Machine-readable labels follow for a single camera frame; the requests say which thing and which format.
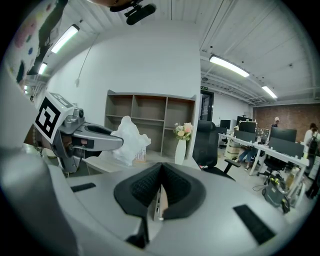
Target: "white plastic bag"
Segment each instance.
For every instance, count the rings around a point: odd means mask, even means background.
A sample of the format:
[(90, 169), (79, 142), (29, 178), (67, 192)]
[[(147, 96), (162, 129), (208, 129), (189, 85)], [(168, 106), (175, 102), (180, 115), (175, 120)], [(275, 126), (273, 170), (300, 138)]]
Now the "white plastic bag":
[(111, 132), (111, 135), (123, 139), (122, 147), (112, 150), (115, 159), (120, 160), (127, 166), (132, 166), (136, 154), (143, 148), (151, 144), (151, 139), (147, 135), (140, 135), (137, 126), (131, 121), (129, 116), (121, 120), (118, 130)]

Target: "door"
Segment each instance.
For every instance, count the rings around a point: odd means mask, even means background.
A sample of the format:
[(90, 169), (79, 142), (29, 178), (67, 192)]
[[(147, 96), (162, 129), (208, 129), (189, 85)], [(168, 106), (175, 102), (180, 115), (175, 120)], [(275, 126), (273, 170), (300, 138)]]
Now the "door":
[(212, 121), (214, 94), (205, 90), (200, 91), (201, 108), (199, 120)]

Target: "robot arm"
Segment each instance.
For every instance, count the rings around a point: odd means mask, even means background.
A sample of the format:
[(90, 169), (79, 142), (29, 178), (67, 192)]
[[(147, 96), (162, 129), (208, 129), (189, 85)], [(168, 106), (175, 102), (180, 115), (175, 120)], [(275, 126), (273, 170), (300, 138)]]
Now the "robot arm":
[[(102, 151), (120, 148), (122, 138), (112, 136), (112, 130), (85, 122), (84, 111), (64, 99), (60, 94), (47, 92), (34, 125), (50, 142), (65, 173), (75, 173), (82, 159), (98, 157)], [(63, 137), (71, 137), (65, 148)]]

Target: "black office chair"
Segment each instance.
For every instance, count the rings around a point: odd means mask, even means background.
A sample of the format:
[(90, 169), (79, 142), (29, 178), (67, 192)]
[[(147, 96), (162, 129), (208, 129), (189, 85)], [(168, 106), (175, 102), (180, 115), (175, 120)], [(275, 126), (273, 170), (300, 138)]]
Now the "black office chair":
[(207, 166), (207, 168), (202, 168), (203, 171), (234, 180), (227, 173), (231, 166), (240, 167), (239, 163), (225, 159), (224, 161), (228, 165), (224, 171), (215, 167), (218, 162), (218, 140), (219, 134), (216, 131), (215, 124), (210, 121), (199, 120), (192, 157), (199, 166)]
[(263, 185), (267, 184), (273, 171), (277, 171), (277, 172), (283, 171), (287, 165), (286, 162), (281, 161), (281, 160), (279, 160), (275, 157), (272, 157), (272, 156), (270, 156), (269, 158), (266, 158), (264, 160), (264, 164), (267, 166), (266, 171), (265, 172), (258, 172), (256, 174), (257, 176), (264, 175), (267, 177), (267, 179), (265, 180)]

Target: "black seat cushion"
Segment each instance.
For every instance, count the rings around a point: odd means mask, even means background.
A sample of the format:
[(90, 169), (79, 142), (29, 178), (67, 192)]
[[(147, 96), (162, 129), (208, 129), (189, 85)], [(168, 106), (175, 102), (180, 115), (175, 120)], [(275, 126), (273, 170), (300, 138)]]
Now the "black seat cushion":
[(267, 158), (266, 160), (264, 160), (264, 164), (267, 167), (271, 168), (273, 171), (280, 171), (283, 168), (285, 168), (287, 163), (284, 161), (281, 161), (277, 158), (270, 157), (270, 158)]
[(222, 170), (220, 170), (217, 167), (212, 167), (212, 168), (208, 168), (208, 169), (202, 169), (204, 172), (207, 173), (211, 173), (211, 174), (216, 174), (216, 175), (220, 175), (226, 178), (229, 178), (231, 180), (234, 180), (233, 178), (231, 178), (228, 174), (224, 173)]

